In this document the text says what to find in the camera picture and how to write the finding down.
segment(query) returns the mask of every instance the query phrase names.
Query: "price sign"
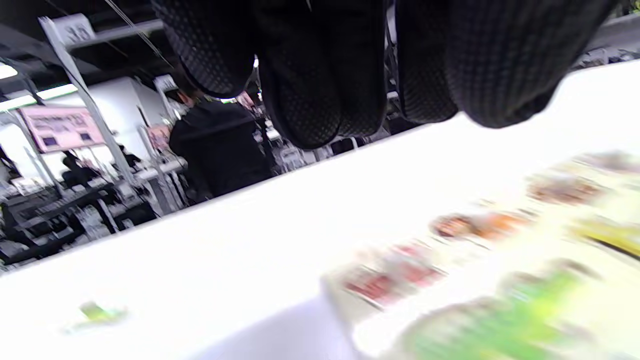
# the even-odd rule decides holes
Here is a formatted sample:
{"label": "price sign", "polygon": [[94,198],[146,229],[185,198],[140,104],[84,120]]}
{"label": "price sign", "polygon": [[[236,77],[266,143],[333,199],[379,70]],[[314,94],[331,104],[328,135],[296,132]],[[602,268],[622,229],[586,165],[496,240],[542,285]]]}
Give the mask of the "price sign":
{"label": "price sign", "polygon": [[154,79],[154,84],[160,92],[167,92],[178,88],[170,74],[158,76]]}
{"label": "price sign", "polygon": [[81,13],[55,19],[53,23],[65,45],[77,44],[95,38],[89,19]]}

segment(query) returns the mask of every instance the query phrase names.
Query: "white wall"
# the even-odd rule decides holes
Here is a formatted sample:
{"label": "white wall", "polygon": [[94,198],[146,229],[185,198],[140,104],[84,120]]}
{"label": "white wall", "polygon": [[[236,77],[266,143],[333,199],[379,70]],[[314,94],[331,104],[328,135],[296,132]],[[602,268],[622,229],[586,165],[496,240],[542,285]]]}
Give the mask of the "white wall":
{"label": "white wall", "polygon": [[162,125],[163,119],[168,118],[162,98],[155,91],[137,81],[132,82],[133,88],[140,100],[141,109],[147,118],[149,125]]}
{"label": "white wall", "polygon": [[[130,78],[120,78],[90,86],[89,93],[100,109],[107,126],[112,131],[117,132],[116,141],[138,157],[149,159],[149,154],[138,133],[138,128],[145,125],[138,107],[143,108],[145,116],[148,117],[150,122],[153,119],[161,122],[161,120],[158,120],[161,119],[162,114],[158,109],[163,109],[160,96]],[[84,106],[77,93],[51,99],[45,103],[50,105]],[[36,168],[24,152],[24,148],[28,148],[29,144],[18,127],[7,126],[1,128],[0,145],[2,145],[7,155],[16,162],[24,177],[38,177]],[[92,150],[98,160],[111,169],[110,164],[113,162],[113,157],[109,149],[106,146],[97,146],[93,147]],[[88,150],[79,151],[79,155],[93,159]],[[66,170],[61,164],[61,158],[61,153],[44,155],[45,162],[57,177],[60,177],[60,174]]]}

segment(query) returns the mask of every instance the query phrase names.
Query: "ceiling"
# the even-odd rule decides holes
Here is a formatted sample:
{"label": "ceiling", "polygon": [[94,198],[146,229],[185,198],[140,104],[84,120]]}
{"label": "ceiling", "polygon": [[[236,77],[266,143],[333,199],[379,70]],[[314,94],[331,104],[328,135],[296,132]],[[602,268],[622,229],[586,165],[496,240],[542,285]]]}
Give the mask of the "ceiling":
{"label": "ceiling", "polygon": [[[149,0],[113,0],[133,21],[156,19]],[[28,73],[37,90],[69,83],[60,61],[51,49],[39,17],[52,19],[82,13],[95,32],[126,26],[126,22],[104,0],[0,0],[0,56],[17,61]],[[176,57],[163,31],[149,34],[163,57],[175,63]],[[156,76],[171,67],[142,40],[133,36],[72,51],[87,85],[130,76],[153,87]],[[23,80],[14,76],[0,79],[0,95],[24,90]]]}

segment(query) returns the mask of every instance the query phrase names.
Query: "sign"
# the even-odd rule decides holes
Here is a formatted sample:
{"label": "sign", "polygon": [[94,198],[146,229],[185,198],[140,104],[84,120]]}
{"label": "sign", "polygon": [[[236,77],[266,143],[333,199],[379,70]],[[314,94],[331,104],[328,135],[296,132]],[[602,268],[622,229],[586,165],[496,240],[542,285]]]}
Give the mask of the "sign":
{"label": "sign", "polygon": [[158,76],[154,79],[154,85],[158,92],[165,93],[169,90],[175,90],[178,87],[175,85],[173,78],[170,74]]}
{"label": "sign", "polygon": [[147,134],[149,135],[149,142],[154,149],[169,149],[169,136],[171,135],[171,129],[169,128],[169,125],[156,125],[148,127]]}
{"label": "sign", "polygon": [[29,106],[19,110],[41,152],[56,152],[104,144],[86,108]]}
{"label": "sign", "polygon": [[89,19],[83,14],[69,15],[53,20],[65,45],[78,44],[95,38]]}

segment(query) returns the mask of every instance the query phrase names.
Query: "metal rack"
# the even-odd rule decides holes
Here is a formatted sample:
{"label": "metal rack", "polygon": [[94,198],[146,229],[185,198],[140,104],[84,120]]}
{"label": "metal rack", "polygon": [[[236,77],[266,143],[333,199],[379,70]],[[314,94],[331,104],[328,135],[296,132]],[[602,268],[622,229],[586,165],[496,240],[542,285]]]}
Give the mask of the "metal rack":
{"label": "metal rack", "polygon": [[119,38],[134,36],[138,33],[160,30],[163,28],[163,23],[160,20],[155,20],[137,24],[135,27],[127,26],[124,28],[102,31],[100,33],[94,34],[86,40],[80,40],[74,42],[73,44],[66,44],[62,38],[62,35],[58,31],[54,20],[51,20],[48,17],[41,17],[39,18],[39,21],[42,29],[49,39],[49,42],[51,43],[51,47],[53,48],[56,55],[58,55],[58,57],[60,58],[60,62],[62,63],[65,71],[67,72],[67,75],[69,76],[69,80],[71,80],[71,83],[77,87],[80,98],[91,113],[91,116],[93,117],[98,129],[100,130],[100,133],[104,137],[104,141],[109,148],[109,151],[111,151],[113,159],[120,169],[125,181],[127,181],[132,186],[136,185],[136,179],[133,176],[131,169],[127,165],[124,155],[120,151],[120,148],[113,138],[111,131],[105,123],[100,110],[91,98],[87,86],[84,83],[82,74],[80,74],[80,70],[78,69],[74,58],[71,56],[70,51],[73,49],[78,49],[80,47],[87,47],[107,41],[116,40]]}

